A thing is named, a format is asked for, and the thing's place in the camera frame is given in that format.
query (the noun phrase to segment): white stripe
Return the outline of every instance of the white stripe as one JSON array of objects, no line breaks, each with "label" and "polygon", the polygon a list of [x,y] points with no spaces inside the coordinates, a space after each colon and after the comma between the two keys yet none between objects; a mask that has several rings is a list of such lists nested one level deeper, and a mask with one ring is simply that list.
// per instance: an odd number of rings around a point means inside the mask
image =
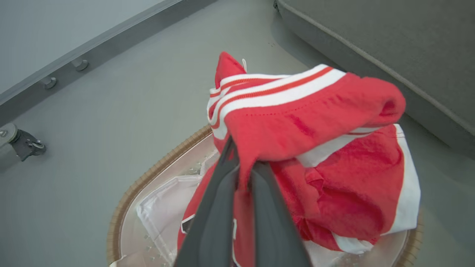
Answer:
[{"label": "white stripe", "polygon": [[373,248],[373,245],[364,240],[358,240],[357,238],[341,237],[332,232],[333,238],[335,238],[336,244],[344,252],[352,254],[362,254]]},{"label": "white stripe", "polygon": [[414,229],[417,226],[419,214],[420,188],[416,168],[412,162],[408,143],[406,142],[401,126],[399,124],[394,124],[394,126],[396,127],[399,147],[404,155],[404,178],[401,193],[399,194],[394,223],[391,229],[384,233],[384,235]]},{"label": "white stripe", "polygon": [[[357,128],[351,131],[351,133],[372,133],[378,129],[379,128]],[[326,160],[331,154],[340,150],[341,148],[349,144],[351,141],[355,140],[356,138],[366,137],[368,135],[369,134],[342,135],[338,138],[318,145],[313,149],[296,156],[296,158],[305,168],[316,167],[318,164]]]},{"label": "white stripe", "polygon": [[318,92],[321,89],[334,84],[343,76],[345,76],[344,72],[334,69],[327,74],[301,86],[289,88],[285,91],[271,95],[242,98],[233,101],[224,106],[221,110],[221,114],[219,116],[219,127],[217,129],[213,129],[214,137],[218,139],[224,139],[226,137],[228,129],[224,123],[224,118],[231,111],[247,107],[275,106],[290,103],[314,94],[315,92]]},{"label": "white stripe", "polygon": [[214,105],[214,103],[220,100],[223,97],[223,95],[225,95],[231,88],[232,86],[224,89],[218,96],[209,98],[208,106],[206,107],[206,114],[207,114],[208,121],[209,121],[209,109]]},{"label": "white stripe", "polygon": [[[262,92],[262,91],[266,91],[266,90],[269,90],[269,89],[272,89],[272,88],[275,88],[275,87],[284,86],[284,85],[292,83],[294,81],[298,81],[298,80],[301,80],[301,79],[306,78],[308,76],[311,76],[311,75],[323,70],[326,67],[327,67],[327,65],[320,64],[320,65],[314,67],[313,69],[307,70],[305,72],[302,72],[302,73],[299,73],[299,74],[296,74],[296,75],[289,76],[287,78],[283,78],[283,79],[273,81],[273,82],[270,82],[270,83],[266,83],[266,84],[263,84],[263,85],[260,85],[260,86],[254,86],[254,87],[250,87],[250,88],[246,88],[246,89],[242,89],[242,90],[238,90],[238,91],[229,93],[229,94],[223,96],[218,101],[218,103],[216,104],[216,111],[217,112],[213,113],[213,117],[211,119],[208,118],[208,122],[209,122],[209,124],[214,125],[216,123],[217,119],[218,119],[218,113],[219,113],[218,111],[219,111],[219,108],[221,107],[221,105],[224,102],[226,102],[227,100],[229,100],[233,97],[236,97],[238,95]],[[252,76],[252,75],[255,75],[255,74],[242,74],[242,75],[236,75],[236,76]]]},{"label": "white stripe", "polygon": [[223,85],[234,82],[236,80],[241,79],[283,79],[287,78],[290,75],[268,75],[268,74],[238,74],[226,77],[219,82],[219,87],[223,87]]},{"label": "white stripe", "polygon": [[[266,76],[267,79],[269,79],[269,76],[272,76],[271,79],[282,79],[282,78],[287,78],[287,77],[290,76],[290,75],[263,75],[263,74],[259,74],[259,75],[260,76]],[[235,84],[233,86],[241,85],[241,84],[244,84],[244,83],[246,83],[246,82]],[[224,89],[223,91],[221,91],[219,95],[209,98],[208,106],[206,107],[206,113],[208,114],[208,116],[209,116],[209,109],[213,106],[213,104],[216,103],[218,100],[220,100],[231,88],[232,88],[232,86],[230,86],[230,87]],[[219,93],[220,90],[221,90],[220,88],[218,88],[218,89],[211,88],[209,90],[209,93],[210,94]]]}]

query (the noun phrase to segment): wicker basket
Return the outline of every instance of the wicker basket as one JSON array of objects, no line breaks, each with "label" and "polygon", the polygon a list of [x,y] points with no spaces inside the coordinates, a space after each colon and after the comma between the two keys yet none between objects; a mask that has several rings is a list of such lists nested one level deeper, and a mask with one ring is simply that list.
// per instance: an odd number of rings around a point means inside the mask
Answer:
[{"label": "wicker basket", "polygon": [[[184,155],[188,150],[193,148],[196,144],[203,141],[211,134],[211,127],[209,125],[203,127],[187,140],[182,142],[178,147],[169,152],[165,157],[153,165],[144,175],[142,175],[130,188],[125,192],[120,200],[115,212],[112,216],[109,232],[107,233],[107,261],[109,264],[119,260],[121,255],[120,238],[121,229],[124,223],[124,218],[131,207],[132,202],[138,194],[152,182],[160,173],[171,166],[176,160]],[[408,231],[406,240],[397,260],[394,262],[394,267],[410,267],[413,266],[420,246],[422,245],[424,225],[422,222],[422,215],[419,213],[418,225],[415,229]]]}]

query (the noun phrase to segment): gray cushion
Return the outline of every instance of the gray cushion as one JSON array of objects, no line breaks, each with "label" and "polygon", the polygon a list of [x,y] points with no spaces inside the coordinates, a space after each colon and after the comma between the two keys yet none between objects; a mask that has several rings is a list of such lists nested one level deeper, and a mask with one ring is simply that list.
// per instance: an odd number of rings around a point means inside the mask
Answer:
[{"label": "gray cushion", "polygon": [[395,83],[407,113],[475,157],[475,2],[278,0],[286,24],[347,71]]}]

